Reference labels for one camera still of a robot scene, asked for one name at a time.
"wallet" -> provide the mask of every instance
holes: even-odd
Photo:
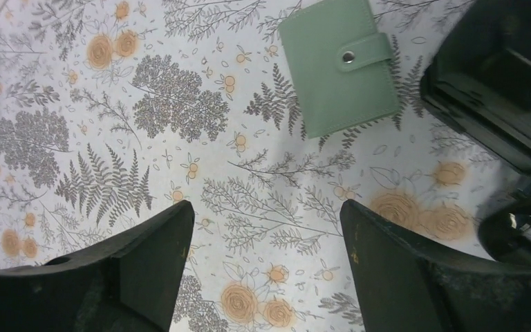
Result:
[[[290,15],[279,33],[309,138],[399,111],[392,49],[367,0],[323,0]]]

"floral tablecloth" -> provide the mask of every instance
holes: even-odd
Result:
[[[314,2],[7,2],[0,269],[187,199],[196,229],[171,331],[359,332],[346,199],[487,257],[479,213],[515,176],[428,114],[418,90],[472,1],[373,0],[402,113],[306,140],[277,28]]]

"black object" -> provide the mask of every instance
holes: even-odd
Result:
[[[193,228],[183,201],[43,266],[0,270],[0,331],[168,331]]]
[[[482,222],[500,261],[531,266],[531,0],[476,0],[421,79],[427,109],[522,175],[517,203]]]
[[[467,255],[349,200],[341,224],[367,332],[531,331],[531,267]]]

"tablecloth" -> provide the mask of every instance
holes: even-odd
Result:
[[[171,331],[359,332],[346,199],[487,257],[475,226],[515,174],[427,113],[418,88],[472,0],[372,0],[402,113],[307,140],[277,29],[314,2],[7,2],[0,269],[186,199],[196,229]]]

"floral pattern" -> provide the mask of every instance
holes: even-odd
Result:
[[[371,0],[401,112],[307,140],[278,27],[318,1],[9,1],[0,269],[186,199],[195,233],[171,331],[361,332],[344,201],[487,257],[476,226],[515,174],[426,112],[418,86],[473,0]]]

